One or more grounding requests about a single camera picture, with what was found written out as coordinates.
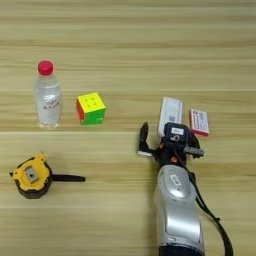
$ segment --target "red bottle cap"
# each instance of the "red bottle cap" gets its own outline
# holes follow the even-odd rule
[[[38,72],[42,76],[49,76],[53,72],[53,64],[48,60],[43,60],[38,64]]]

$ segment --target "tape measure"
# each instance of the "tape measure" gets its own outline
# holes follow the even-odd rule
[[[47,193],[53,181],[85,182],[85,177],[53,174],[43,152],[17,166],[10,175],[21,195],[38,199]]]

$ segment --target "plastic bottle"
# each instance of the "plastic bottle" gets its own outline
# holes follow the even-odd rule
[[[53,64],[41,61],[38,64],[35,98],[39,125],[45,128],[58,126],[61,116],[60,83],[53,75]]]

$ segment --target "rubik's cube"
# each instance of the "rubik's cube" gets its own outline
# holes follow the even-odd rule
[[[77,97],[76,110],[80,123],[101,124],[104,119],[106,107],[97,92]]]

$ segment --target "rectangular package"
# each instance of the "rectangular package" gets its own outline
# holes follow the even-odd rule
[[[207,112],[190,109],[190,129],[193,133],[208,136],[209,135],[209,124]]]
[[[182,123],[182,105],[182,101],[180,100],[169,97],[163,98],[158,126],[158,134],[160,137],[164,137],[164,127],[166,123]]]

